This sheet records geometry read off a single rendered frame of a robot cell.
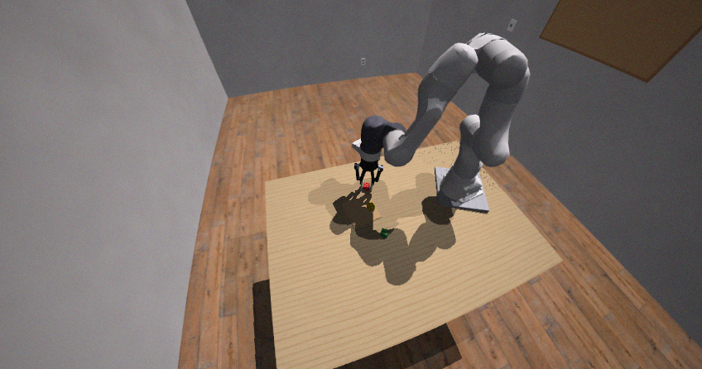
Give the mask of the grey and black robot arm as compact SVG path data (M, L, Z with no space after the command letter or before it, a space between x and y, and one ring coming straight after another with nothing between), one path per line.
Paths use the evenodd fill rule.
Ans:
M460 123L459 154L440 182L440 188L444 195L460 203L483 194L477 173L483 164L496 167L510 156L510 123L530 78L525 55L500 36L479 33L466 44L451 46L421 81L416 120L407 131L399 122L371 116L363 122L361 139L353 142L352 147L365 161L379 161L384 148L388 164L406 165L458 89L475 73L490 85L478 115L469 115Z

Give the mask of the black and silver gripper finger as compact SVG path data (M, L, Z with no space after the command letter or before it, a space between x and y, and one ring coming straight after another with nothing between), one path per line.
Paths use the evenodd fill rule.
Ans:
M372 190L373 185L374 185L374 182L375 182L375 181L378 182L379 177L380 177L380 174L381 174L381 172L383 171L383 165L379 165L379 166L378 166L378 171L377 171L376 178L374 178L374 171L373 171L373 168L370 168L370 171L371 171L371 177L372 177L370 190Z
M360 163L359 163L359 164L360 164ZM362 189L362 188L363 188L363 177L365 176L365 173L366 173L366 171L367 171L367 167L364 167L364 170L362 171L362 174L363 174L363 175L361 174L361 176L359 176L359 169L358 169L358 168L359 168L359 164L354 163L354 169L356 170L356 180L360 180L361 189Z

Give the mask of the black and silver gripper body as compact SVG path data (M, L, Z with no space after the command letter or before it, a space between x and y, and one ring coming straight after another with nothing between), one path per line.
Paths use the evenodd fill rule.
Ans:
M363 166L363 165L364 165L364 166ZM365 160L363 160L363 159L361 158L361 161L360 161L359 166L360 166L363 170L364 170L364 167L367 167L367 171L371 172L371 171L370 171L370 168L372 168L373 166L375 166L375 167L373 167L373 170L376 170L376 169L378 168L378 161L370 162L370 161L365 161Z

